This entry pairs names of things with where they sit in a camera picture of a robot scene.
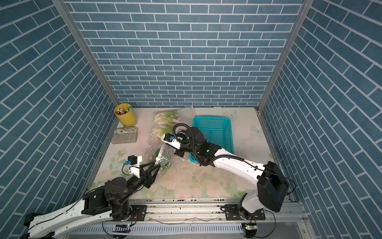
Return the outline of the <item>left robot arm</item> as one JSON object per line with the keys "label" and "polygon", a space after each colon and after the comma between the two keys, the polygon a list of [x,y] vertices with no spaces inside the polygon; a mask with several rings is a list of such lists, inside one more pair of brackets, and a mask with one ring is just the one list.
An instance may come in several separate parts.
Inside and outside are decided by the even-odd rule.
{"label": "left robot arm", "polygon": [[135,167],[129,179],[116,177],[103,186],[86,193],[78,201],[48,214],[29,213],[23,239],[57,239],[75,229],[103,221],[136,219],[129,198],[146,187],[150,188],[160,170],[160,164],[146,163]]}

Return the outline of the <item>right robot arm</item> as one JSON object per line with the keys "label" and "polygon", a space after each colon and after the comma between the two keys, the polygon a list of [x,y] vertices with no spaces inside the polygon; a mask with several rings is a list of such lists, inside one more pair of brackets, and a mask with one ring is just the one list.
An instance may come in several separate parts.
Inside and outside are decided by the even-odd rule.
{"label": "right robot arm", "polygon": [[188,152],[200,166],[212,166],[238,175],[256,186],[254,193],[246,193],[238,210],[244,217],[260,209],[281,210],[289,183],[273,162],[256,163],[234,155],[219,145],[208,142],[197,127],[184,123],[172,129],[169,144],[178,151]]}

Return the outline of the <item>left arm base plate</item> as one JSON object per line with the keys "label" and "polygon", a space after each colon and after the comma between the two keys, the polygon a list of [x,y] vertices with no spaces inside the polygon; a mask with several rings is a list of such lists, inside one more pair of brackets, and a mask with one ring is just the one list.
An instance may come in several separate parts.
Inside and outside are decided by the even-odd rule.
{"label": "left arm base plate", "polygon": [[129,208],[129,212],[122,213],[122,216],[117,219],[113,219],[115,222],[143,222],[147,213],[147,205],[132,205]]}

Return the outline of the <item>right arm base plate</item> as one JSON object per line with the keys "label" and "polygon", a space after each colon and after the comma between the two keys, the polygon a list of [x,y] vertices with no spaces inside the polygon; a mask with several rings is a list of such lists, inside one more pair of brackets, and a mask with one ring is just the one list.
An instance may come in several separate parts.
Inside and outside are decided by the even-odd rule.
{"label": "right arm base plate", "polygon": [[263,209],[259,209],[254,213],[247,212],[242,206],[236,204],[226,204],[220,207],[220,210],[225,214],[227,221],[238,220],[265,220]]}

